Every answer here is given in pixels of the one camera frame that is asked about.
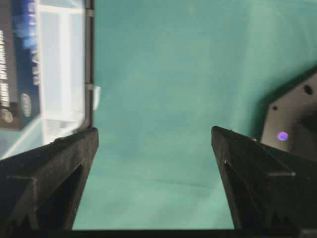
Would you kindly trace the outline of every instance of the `blue box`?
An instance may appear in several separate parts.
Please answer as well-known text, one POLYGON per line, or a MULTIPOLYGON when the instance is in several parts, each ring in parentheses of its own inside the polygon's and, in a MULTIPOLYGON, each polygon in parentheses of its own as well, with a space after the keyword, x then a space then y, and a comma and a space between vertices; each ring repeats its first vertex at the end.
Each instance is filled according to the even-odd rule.
POLYGON ((23 129, 40 113, 35 0, 0 1, 0 128, 23 129))

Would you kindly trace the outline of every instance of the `black metal bracket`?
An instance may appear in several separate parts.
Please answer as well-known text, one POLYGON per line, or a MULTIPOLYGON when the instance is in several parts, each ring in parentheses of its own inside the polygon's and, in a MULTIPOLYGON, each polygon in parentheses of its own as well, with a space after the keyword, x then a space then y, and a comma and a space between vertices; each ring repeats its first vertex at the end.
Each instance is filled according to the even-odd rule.
POLYGON ((295 80, 269 105, 261 143, 317 160, 317 69, 295 80))

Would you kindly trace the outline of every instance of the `green fabric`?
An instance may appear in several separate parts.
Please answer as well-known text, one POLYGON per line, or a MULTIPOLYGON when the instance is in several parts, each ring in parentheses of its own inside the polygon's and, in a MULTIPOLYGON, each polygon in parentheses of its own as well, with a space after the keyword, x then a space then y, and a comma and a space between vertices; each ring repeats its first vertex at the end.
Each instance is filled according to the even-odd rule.
POLYGON ((97 0, 100 147, 75 229, 231 228, 211 144, 317 62, 314 0, 97 0))

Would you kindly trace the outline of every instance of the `teal cloth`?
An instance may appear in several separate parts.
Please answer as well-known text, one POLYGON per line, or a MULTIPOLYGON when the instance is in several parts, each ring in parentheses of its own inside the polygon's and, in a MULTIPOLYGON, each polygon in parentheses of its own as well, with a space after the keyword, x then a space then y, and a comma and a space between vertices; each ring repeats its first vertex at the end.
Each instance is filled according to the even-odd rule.
POLYGON ((97 0, 100 147, 75 229, 231 228, 210 146, 317 62, 315 0, 97 0))

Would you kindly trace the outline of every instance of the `screw hole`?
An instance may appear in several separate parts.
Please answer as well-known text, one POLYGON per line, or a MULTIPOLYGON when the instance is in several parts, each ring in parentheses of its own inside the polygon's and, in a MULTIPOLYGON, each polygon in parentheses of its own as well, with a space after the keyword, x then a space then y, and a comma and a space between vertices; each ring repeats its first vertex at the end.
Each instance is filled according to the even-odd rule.
POLYGON ((304 91, 308 95, 312 95, 313 94, 313 89, 309 85, 305 85, 304 86, 304 91))

